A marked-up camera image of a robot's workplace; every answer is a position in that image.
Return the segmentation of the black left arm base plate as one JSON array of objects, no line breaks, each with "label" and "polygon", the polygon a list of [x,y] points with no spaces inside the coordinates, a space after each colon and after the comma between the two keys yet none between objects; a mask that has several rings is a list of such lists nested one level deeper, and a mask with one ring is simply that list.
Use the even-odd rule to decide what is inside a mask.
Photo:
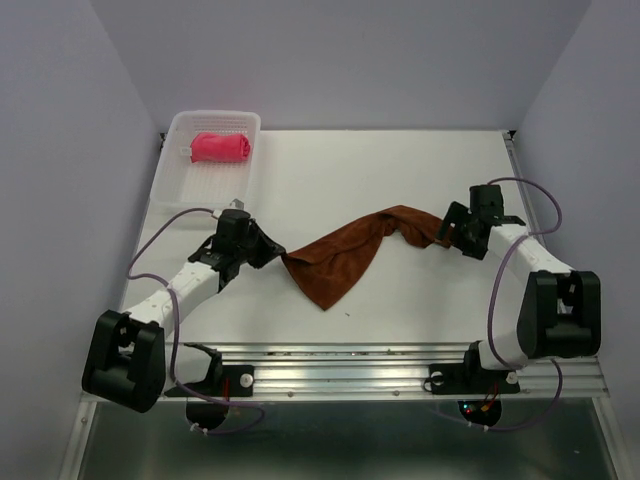
[{"label": "black left arm base plate", "polygon": [[201,396],[228,400],[253,396],[255,368],[253,365],[219,363],[211,367],[203,379],[189,382],[184,388],[175,386],[164,395],[169,398]]}]

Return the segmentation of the brown microfibre towel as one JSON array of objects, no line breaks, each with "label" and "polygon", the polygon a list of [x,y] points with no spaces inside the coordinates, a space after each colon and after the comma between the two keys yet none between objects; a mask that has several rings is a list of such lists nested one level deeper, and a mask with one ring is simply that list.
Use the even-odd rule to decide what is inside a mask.
[{"label": "brown microfibre towel", "polygon": [[393,206],[360,217],[320,239],[284,254],[282,261],[302,293],[326,311],[341,300],[361,279],[382,241],[398,232],[409,245],[451,246],[450,228],[437,234],[442,220],[426,211]]}]

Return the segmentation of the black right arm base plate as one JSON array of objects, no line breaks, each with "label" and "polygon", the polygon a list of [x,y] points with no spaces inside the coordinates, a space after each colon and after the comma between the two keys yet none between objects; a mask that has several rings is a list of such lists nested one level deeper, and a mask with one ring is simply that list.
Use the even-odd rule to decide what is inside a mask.
[{"label": "black right arm base plate", "polygon": [[423,389],[434,395],[454,395],[466,398],[472,395],[517,394],[521,391],[517,381],[507,381],[508,372],[467,367],[463,363],[436,363],[428,366]]}]

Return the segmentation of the pink microfibre towel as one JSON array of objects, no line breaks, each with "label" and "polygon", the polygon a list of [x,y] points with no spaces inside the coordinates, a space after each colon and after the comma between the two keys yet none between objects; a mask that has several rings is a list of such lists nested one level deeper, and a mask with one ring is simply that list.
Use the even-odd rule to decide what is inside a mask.
[{"label": "pink microfibre towel", "polygon": [[248,160],[251,150],[251,143],[243,134],[201,132],[188,147],[180,147],[178,153],[189,157],[192,163],[242,163]]}]

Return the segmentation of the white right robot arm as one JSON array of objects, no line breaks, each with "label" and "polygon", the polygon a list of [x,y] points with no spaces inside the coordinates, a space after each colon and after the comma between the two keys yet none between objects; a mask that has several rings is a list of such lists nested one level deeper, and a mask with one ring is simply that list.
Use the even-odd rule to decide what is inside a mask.
[{"label": "white right robot arm", "polygon": [[[470,188],[470,203],[450,204],[437,239],[463,255],[500,260],[489,298],[485,339],[472,344],[460,366],[463,384],[482,390],[496,371],[519,370],[540,358],[592,357],[601,346],[601,282],[592,271],[576,270],[551,254],[526,222],[504,211],[498,182]],[[513,326],[494,330],[498,291],[505,272],[523,285]]]}]

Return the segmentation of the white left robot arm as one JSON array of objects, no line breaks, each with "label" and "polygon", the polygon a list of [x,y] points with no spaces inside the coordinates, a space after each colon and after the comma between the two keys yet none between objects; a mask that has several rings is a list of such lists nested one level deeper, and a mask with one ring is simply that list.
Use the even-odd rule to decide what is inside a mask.
[{"label": "white left robot arm", "polygon": [[170,280],[146,277],[160,287],[123,312],[107,310],[96,321],[81,385],[84,392],[144,413],[166,393],[225,404],[228,386],[238,377],[224,374],[221,353],[203,344],[191,349],[205,356],[178,377],[181,323],[201,304],[221,293],[243,265],[260,269],[285,249],[251,215],[225,209],[213,216],[216,230]]}]

